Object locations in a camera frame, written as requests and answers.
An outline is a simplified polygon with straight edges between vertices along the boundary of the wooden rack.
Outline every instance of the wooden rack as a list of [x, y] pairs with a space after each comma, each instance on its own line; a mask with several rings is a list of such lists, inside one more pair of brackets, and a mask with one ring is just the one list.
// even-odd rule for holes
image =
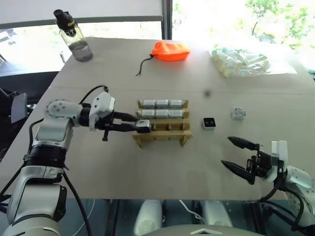
[[[140, 101], [138, 107], [144, 109]], [[143, 141], [155, 140], [179, 140], [183, 147], [188, 139], [192, 138], [189, 123], [189, 109], [188, 100], [185, 100], [183, 108], [177, 110], [184, 110], [184, 118], [168, 118], [168, 119], [150, 119], [151, 132], [147, 134], [139, 134], [134, 132], [132, 134], [134, 140], [140, 148], [142, 148]]]

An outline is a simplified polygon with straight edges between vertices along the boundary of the plastic bottle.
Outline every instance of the plastic bottle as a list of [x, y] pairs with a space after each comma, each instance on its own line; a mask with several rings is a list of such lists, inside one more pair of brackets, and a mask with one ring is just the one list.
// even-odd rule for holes
[[83, 36], [78, 24], [69, 14], [69, 12], [58, 9], [54, 11], [56, 23], [60, 28], [59, 34], [71, 50], [73, 56], [78, 61], [89, 61], [93, 57], [93, 53]]

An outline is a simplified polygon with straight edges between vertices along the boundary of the beige table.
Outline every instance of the beige table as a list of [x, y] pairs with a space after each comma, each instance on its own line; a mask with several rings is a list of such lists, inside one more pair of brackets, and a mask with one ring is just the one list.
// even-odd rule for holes
[[[220, 160], [225, 159], [245, 165], [252, 155], [233, 146], [227, 136], [260, 142], [266, 151], [270, 151], [272, 140], [287, 140], [289, 163], [314, 177], [314, 85], [294, 60], [292, 63], [301, 77], [272, 75], [227, 80], [219, 77], [208, 52], [193, 49], [188, 60], [177, 63], [177, 68], [147, 61], [142, 76], [135, 77], [134, 72], [152, 41], [92, 39], [90, 44], [92, 48], [100, 44], [103, 47], [94, 48], [95, 58], [88, 63], [78, 63], [72, 58], [67, 62], [13, 142], [0, 164], [0, 188], [21, 165], [28, 145], [28, 126], [42, 118], [44, 104], [56, 97], [78, 102], [88, 88], [100, 83], [109, 86], [117, 111], [132, 114], [137, 110], [137, 99], [188, 99], [193, 138], [184, 147], [178, 141], [160, 141], [145, 143], [140, 149], [130, 133], [110, 132], [109, 141], [102, 142], [101, 131], [75, 128], [66, 165], [82, 198], [260, 198], [271, 189], [271, 184], [258, 180], [251, 186], [221, 164]], [[121, 50], [126, 44], [131, 52], [123, 55]], [[136, 47], [137, 59], [132, 54]], [[203, 95], [205, 88], [213, 91], [208, 98]], [[247, 109], [246, 120], [231, 119], [229, 112], [233, 106]], [[216, 119], [214, 131], [201, 128], [203, 117]], [[276, 198], [282, 199], [284, 195], [279, 193]]]

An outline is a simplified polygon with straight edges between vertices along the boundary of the clear plastic bag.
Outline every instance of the clear plastic bag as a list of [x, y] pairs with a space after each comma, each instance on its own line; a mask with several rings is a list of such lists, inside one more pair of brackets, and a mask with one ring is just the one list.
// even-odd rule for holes
[[253, 50], [235, 47], [216, 47], [209, 52], [218, 70], [226, 78], [296, 74], [294, 68], [281, 55], [273, 55], [268, 50], [264, 51], [264, 47], [259, 48], [262, 53], [258, 52], [256, 48]]

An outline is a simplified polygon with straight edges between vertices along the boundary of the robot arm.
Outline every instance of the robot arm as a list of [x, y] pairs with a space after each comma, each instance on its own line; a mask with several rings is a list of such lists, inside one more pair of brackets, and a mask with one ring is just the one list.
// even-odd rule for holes
[[314, 179], [305, 171], [287, 165], [287, 142], [273, 141], [272, 154], [268, 155], [260, 150], [259, 144], [237, 137], [229, 137], [229, 140], [239, 148], [257, 151], [257, 155], [248, 159], [246, 169], [232, 162], [222, 163], [231, 172], [246, 179], [249, 184], [254, 184], [255, 177], [260, 177], [266, 182], [274, 182], [274, 189], [260, 201], [268, 200], [277, 190], [284, 191], [293, 214], [296, 217], [300, 215], [296, 227], [312, 228], [315, 225]]
[[[150, 132], [148, 120], [138, 121], [130, 114], [115, 112], [114, 103], [115, 99], [104, 91], [92, 104], [56, 99], [45, 106], [44, 120], [31, 149], [24, 156], [24, 164], [8, 204], [10, 226], [3, 236], [60, 235], [57, 222], [65, 214], [66, 188], [59, 183], [65, 175], [64, 161], [73, 127], [104, 130], [104, 141], [108, 140], [110, 130]], [[135, 124], [114, 124], [114, 119]]]

